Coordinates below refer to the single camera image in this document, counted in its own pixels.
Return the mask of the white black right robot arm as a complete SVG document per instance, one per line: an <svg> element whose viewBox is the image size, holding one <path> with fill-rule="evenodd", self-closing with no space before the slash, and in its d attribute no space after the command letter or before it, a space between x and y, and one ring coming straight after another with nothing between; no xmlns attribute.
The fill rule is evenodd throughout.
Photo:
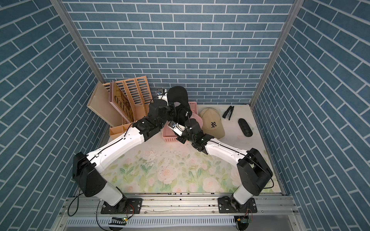
<svg viewBox="0 0 370 231"><path fill-rule="evenodd" d="M257 149L247 151L227 145L204 133L195 119L185 122L184 126L170 122L168 127L177 134L180 142L190 141L199 152L218 157L237 168L241 185L231 196L234 206L242 206L253 196L258 196L273 177L272 170Z"/></svg>

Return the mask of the beige baseball cap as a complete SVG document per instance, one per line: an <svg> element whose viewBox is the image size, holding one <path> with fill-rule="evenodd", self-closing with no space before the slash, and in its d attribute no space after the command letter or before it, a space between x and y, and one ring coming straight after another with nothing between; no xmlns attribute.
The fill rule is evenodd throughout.
<svg viewBox="0 0 370 231"><path fill-rule="evenodd" d="M225 130L221 121L221 116L217 110L213 108L205 108L200 115L203 121L202 131L206 134L220 139L225 136Z"/></svg>

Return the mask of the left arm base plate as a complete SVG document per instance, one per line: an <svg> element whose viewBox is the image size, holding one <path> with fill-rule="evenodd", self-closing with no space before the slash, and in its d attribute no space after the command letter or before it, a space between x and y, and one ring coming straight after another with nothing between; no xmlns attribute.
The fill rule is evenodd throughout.
<svg viewBox="0 0 370 231"><path fill-rule="evenodd" d="M115 206L104 202L101 214L115 215L115 214L139 214L142 207L142 198L123 198Z"/></svg>

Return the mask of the black baseball cap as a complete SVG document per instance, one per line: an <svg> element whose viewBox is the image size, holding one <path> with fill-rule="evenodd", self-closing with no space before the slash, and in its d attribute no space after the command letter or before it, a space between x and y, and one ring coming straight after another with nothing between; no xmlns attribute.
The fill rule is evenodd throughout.
<svg viewBox="0 0 370 231"><path fill-rule="evenodd" d="M192 116L187 90L182 86L172 87L168 90L167 100L169 104L173 104L175 107L173 121L184 126L185 122Z"/></svg>

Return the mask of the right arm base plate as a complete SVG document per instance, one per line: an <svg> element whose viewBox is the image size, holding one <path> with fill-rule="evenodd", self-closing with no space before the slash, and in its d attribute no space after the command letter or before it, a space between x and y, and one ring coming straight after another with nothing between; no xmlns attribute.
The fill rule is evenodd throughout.
<svg viewBox="0 0 370 231"><path fill-rule="evenodd" d="M250 198L245 204L239 204L235 199L224 196L218 198L219 213L257 213L257 207L254 198Z"/></svg>

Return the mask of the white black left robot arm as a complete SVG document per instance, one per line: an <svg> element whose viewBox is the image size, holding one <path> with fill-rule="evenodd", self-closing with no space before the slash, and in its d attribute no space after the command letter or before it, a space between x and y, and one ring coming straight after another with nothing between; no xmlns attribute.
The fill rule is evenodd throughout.
<svg viewBox="0 0 370 231"><path fill-rule="evenodd" d="M149 104L148 115L132 123L123 135L86 155L82 152L75 154L72 178L81 193L86 197L95 196L111 206L119 203L124 198L123 193L108 183L101 173L131 149L159 133L175 116L175 102L154 99Z"/></svg>

